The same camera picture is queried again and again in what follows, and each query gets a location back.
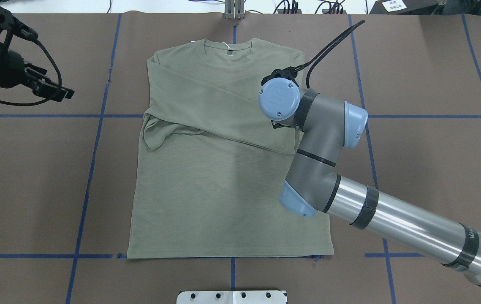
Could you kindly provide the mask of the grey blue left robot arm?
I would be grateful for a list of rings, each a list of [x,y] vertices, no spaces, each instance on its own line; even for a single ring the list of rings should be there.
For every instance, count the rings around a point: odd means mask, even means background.
[[[57,81],[52,81],[46,75],[47,69],[27,62],[19,53],[10,50],[8,43],[3,44],[0,41],[0,88],[10,89],[18,85],[23,85],[31,89],[34,95],[41,98],[41,100],[29,103],[0,100],[0,104],[5,106],[28,107],[42,105],[49,101],[62,102],[64,99],[71,99],[74,95],[74,90],[63,86],[61,72],[43,43],[33,34],[28,36],[28,40],[43,51],[55,69]]]

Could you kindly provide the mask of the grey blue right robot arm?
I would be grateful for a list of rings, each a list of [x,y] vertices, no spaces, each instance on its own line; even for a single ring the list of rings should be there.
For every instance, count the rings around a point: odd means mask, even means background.
[[[368,112],[316,90],[302,89],[294,68],[261,81],[259,106],[275,129],[303,133],[278,201],[297,215],[323,212],[432,257],[481,288],[481,232],[409,204],[336,172],[344,148],[358,144]]]

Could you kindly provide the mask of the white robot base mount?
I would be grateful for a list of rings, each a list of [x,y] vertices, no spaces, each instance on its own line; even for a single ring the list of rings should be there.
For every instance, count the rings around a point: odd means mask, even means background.
[[[288,304],[281,290],[215,290],[181,292],[177,304]]]

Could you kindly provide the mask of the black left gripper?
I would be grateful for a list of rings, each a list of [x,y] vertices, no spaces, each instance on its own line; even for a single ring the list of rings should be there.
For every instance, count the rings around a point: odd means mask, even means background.
[[[59,86],[46,76],[47,69],[40,68],[15,51],[0,53],[0,88],[14,88],[24,85],[32,89],[32,93],[39,98],[62,102],[71,99],[74,90]]]

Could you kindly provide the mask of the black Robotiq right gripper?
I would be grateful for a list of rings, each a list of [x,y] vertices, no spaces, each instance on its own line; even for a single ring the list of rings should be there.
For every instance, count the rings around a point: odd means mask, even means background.
[[[300,90],[289,71],[274,71],[264,78],[260,90],[260,109],[271,120],[273,129],[292,127],[300,105]]]

